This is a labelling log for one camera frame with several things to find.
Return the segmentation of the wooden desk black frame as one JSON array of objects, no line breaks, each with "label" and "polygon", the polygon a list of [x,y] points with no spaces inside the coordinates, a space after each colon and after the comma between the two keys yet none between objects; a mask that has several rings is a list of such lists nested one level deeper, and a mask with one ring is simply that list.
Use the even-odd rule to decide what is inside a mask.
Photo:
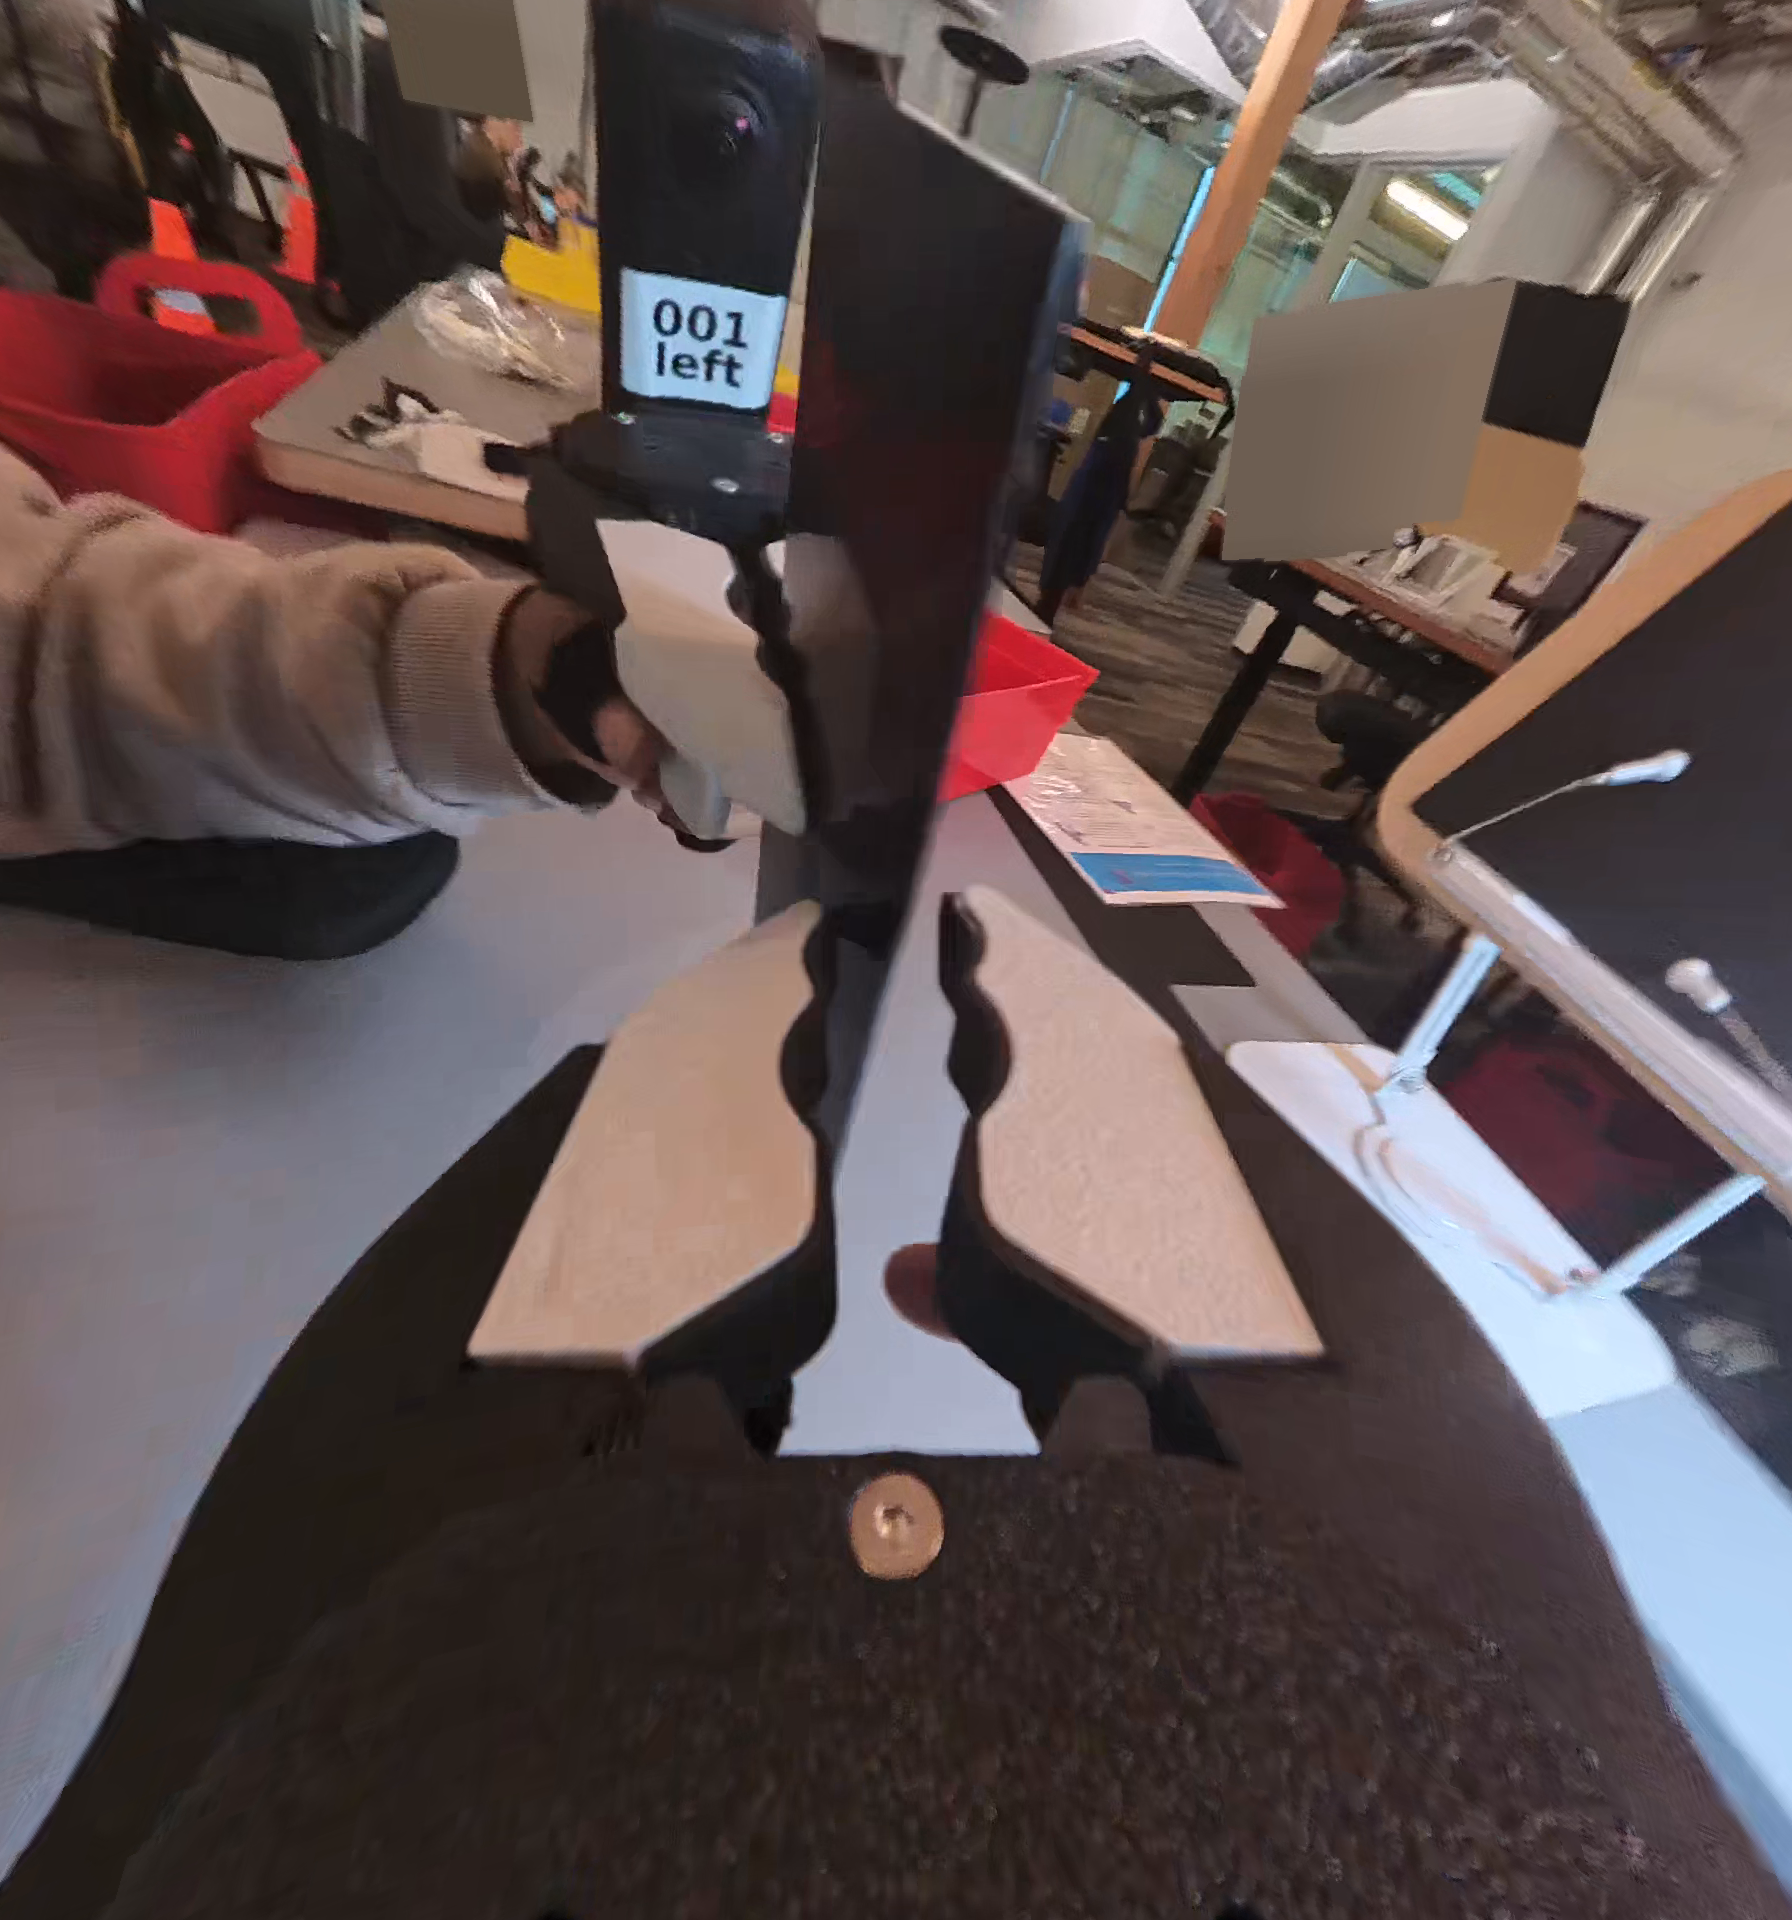
[{"label": "wooden desk black frame", "polygon": [[1077,320],[1066,340],[1081,371],[1110,377],[1119,391],[1046,522],[1041,617],[1060,612],[1094,579],[1126,511],[1138,460],[1162,432],[1166,409],[1187,400],[1213,405],[1218,435],[1236,416],[1235,382],[1200,349],[1152,331],[1108,328],[1094,320]]}]

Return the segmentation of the wooden table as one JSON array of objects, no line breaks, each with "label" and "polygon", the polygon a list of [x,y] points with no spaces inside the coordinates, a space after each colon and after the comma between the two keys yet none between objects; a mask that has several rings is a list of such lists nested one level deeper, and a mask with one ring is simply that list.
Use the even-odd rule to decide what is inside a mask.
[{"label": "wooden table", "polygon": [[458,413],[479,432],[511,445],[535,445],[592,409],[601,399],[601,326],[575,311],[547,303],[573,352],[571,392],[544,389],[436,352],[414,320],[414,301],[337,352],[308,382],[254,425],[259,477],[281,490],[338,502],[346,509],[449,528],[480,541],[524,546],[520,502],[474,494],[417,468],[403,448],[364,448],[343,425],[381,395],[386,382],[418,391]]}]

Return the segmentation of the red plastic basket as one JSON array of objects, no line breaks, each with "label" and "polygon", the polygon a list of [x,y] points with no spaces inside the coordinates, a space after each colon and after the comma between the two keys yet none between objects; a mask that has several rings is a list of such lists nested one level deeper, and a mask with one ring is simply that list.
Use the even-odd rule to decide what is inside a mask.
[{"label": "red plastic basket", "polygon": [[[245,301],[250,335],[162,326],[143,300]],[[92,301],[0,290],[0,445],[67,496],[116,494],[207,535],[255,513],[255,423],[322,360],[289,303],[226,261],[113,257]]]}]

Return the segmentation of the person's left forearm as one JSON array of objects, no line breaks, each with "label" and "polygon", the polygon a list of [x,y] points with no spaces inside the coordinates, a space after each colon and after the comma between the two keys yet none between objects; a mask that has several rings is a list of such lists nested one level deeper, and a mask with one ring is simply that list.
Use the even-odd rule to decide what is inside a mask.
[{"label": "person's left forearm", "polygon": [[524,602],[433,546],[272,555],[61,500],[0,447],[0,862],[548,807],[499,708]]}]

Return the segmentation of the blue white paper sheet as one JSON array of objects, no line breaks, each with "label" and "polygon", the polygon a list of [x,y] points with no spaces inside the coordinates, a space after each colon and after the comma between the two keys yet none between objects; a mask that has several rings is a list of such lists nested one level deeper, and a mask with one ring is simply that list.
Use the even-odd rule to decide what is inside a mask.
[{"label": "blue white paper sheet", "polygon": [[1120,748],[1063,732],[1041,763],[992,797],[1027,829],[1036,855],[1103,907],[1222,904],[1280,911],[1284,900]]}]

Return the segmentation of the dark red floor container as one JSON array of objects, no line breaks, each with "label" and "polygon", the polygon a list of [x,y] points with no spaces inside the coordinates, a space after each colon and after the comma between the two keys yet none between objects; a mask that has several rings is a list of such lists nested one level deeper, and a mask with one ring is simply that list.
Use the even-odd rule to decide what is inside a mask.
[{"label": "dark red floor container", "polygon": [[1308,832],[1252,795],[1202,795],[1189,813],[1276,896],[1277,907],[1252,912],[1280,948],[1306,963],[1340,923],[1345,902],[1340,867]]}]

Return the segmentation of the low red plastic bin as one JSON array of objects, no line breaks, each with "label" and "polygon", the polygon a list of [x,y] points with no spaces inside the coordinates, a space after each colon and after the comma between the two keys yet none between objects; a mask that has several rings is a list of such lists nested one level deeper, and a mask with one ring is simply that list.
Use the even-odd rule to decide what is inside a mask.
[{"label": "low red plastic bin", "polygon": [[1051,634],[985,612],[936,804],[1031,774],[1095,682],[1097,671]]}]

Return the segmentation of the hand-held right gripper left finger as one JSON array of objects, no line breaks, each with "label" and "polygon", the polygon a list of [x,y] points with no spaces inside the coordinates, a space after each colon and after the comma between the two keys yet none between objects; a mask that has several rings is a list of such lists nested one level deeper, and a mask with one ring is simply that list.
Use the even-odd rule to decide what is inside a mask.
[{"label": "hand-held right gripper left finger", "polygon": [[801,1254],[828,1197],[788,1070],[822,1018],[809,902],[662,984],[605,1046],[468,1340],[476,1365],[653,1369]]}]

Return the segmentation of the white metal bracket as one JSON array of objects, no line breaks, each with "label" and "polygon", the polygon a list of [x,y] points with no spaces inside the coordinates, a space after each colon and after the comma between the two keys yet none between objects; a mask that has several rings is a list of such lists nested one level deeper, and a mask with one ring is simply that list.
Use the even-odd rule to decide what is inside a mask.
[{"label": "white metal bracket", "polygon": [[1792,1196],[1792,1070],[1763,1044],[1722,974],[1692,954],[1676,959],[1664,972],[1670,998],[1699,1017],[1699,1031],[1689,1033],[1468,848],[1482,832],[1545,804],[1589,791],[1665,784],[1689,767],[1690,757],[1682,750],[1615,763],[1436,834],[1429,865],[1455,872],[1460,899],[1482,892],[1485,930],[1493,930],[1496,918],[1512,918],[1512,942],[1531,951],[1543,982],[1563,988],[1565,1009],[1625,1061],[1642,1068],[1665,1105],[1711,1129],[1723,1143],[1723,1157],[1743,1159],[1766,1187]]}]

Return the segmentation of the person's left hand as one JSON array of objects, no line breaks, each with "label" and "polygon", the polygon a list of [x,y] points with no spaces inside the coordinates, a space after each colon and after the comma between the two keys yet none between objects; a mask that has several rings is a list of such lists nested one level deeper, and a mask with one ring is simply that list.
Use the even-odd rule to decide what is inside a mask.
[{"label": "person's left hand", "polygon": [[664,797],[669,741],[623,692],[614,625],[599,613],[522,588],[499,617],[493,695],[513,757],[553,799],[596,809],[627,794],[692,854],[735,843],[692,832]]}]

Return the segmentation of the white metal rod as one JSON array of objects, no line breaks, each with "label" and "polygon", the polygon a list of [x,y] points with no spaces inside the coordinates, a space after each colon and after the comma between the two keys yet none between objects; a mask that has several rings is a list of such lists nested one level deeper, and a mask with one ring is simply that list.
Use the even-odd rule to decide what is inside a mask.
[{"label": "white metal rod", "polygon": [[1478,995],[1499,956],[1500,948],[1480,931],[1470,931],[1460,940],[1454,961],[1436,979],[1435,993],[1411,1021],[1377,1084],[1375,1094],[1380,1103],[1405,1099],[1427,1087],[1429,1068],[1443,1040],[1463,1007]]},{"label": "white metal rod", "polygon": [[1761,1197],[1764,1186],[1764,1179],[1753,1173],[1738,1173],[1715,1183],[1615,1262],[1597,1271],[1583,1268],[1575,1273],[1570,1277],[1573,1291],[1588,1299],[1608,1299],[1630,1292],[1714,1225]]}]

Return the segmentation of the black board with wooden rim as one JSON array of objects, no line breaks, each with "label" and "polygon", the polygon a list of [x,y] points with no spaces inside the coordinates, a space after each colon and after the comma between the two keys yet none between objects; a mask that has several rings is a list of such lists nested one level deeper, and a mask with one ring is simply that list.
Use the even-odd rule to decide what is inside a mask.
[{"label": "black board with wooden rim", "polygon": [[[1665,784],[1591,791],[1475,836],[1470,854],[1531,896],[1676,1024],[1699,1017],[1664,972],[1699,956],[1792,1070],[1792,472],[1748,484],[1655,544],[1527,659],[1433,733],[1380,791],[1383,854],[1673,1116],[1748,1173],[1642,1068],[1591,1036],[1540,977],[1516,919],[1429,865],[1440,832],[1615,763],[1682,750]],[[1792,1223],[1792,1196],[1761,1196]]]}]

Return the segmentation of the silver ventilation duct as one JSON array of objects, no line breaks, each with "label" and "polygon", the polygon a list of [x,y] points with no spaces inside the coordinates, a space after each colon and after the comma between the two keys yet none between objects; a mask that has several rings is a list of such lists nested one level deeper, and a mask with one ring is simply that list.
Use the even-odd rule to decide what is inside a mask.
[{"label": "silver ventilation duct", "polygon": [[1736,137],[1596,5],[1506,5],[1496,43],[1518,76],[1630,182],[1627,208],[1580,275],[1580,292],[1648,301],[1738,169]]}]

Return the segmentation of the black plate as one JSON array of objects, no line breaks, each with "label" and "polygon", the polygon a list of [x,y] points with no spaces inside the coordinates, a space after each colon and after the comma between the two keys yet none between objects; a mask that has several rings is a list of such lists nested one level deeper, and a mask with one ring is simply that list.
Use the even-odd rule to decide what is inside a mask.
[{"label": "black plate", "polygon": [[1021,513],[1086,223],[828,37],[780,609],[801,829],[766,829],[757,919],[812,902],[817,1009],[791,1093],[840,1155],[902,947],[992,576]]}]

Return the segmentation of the black floor lamp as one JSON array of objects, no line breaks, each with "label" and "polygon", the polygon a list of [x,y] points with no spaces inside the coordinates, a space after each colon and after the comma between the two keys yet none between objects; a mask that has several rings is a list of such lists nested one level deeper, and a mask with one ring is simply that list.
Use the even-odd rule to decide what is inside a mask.
[{"label": "black floor lamp", "polygon": [[949,23],[936,30],[936,45],[968,76],[968,94],[959,112],[959,137],[969,138],[985,95],[1013,91],[1027,83],[1029,68],[1004,40],[977,28]]}]

